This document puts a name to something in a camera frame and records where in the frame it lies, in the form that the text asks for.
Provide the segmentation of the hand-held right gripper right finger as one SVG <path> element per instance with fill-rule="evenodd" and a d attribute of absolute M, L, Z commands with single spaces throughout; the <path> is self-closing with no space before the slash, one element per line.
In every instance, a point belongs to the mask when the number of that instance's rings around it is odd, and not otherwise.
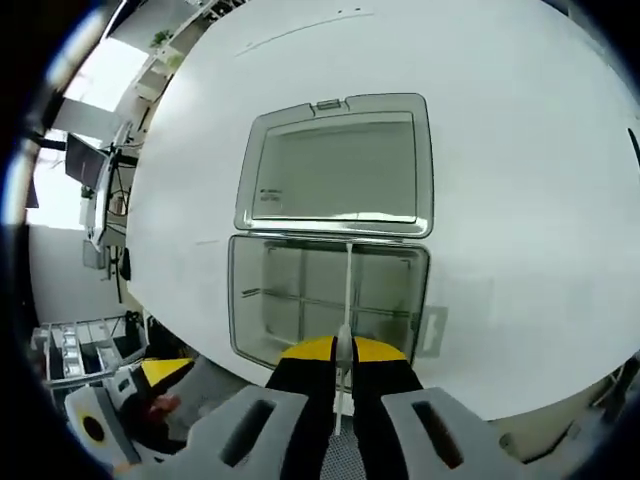
<path fill-rule="evenodd" d="M 369 479 L 498 479 L 491 426 L 440 388 L 424 389 L 395 347 L 356 337 L 353 423 Z"/>

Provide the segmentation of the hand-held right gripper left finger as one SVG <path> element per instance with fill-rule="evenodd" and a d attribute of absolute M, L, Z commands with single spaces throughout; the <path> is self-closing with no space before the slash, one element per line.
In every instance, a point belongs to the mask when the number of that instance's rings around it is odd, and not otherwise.
<path fill-rule="evenodd" d="M 335 339 L 282 354 L 264 387 L 248 386 L 194 425 L 190 479 L 318 479 L 333 425 Z"/>

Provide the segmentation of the person's left hand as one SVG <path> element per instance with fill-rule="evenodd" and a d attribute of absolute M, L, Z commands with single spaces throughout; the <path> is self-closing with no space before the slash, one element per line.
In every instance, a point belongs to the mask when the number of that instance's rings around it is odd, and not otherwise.
<path fill-rule="evenodd" d="M 181 399 L 174 394 L 163 394 L 156 397 L 150 404 L 148 414 L 151 417 L 163 419 L 181 404 Z"/>

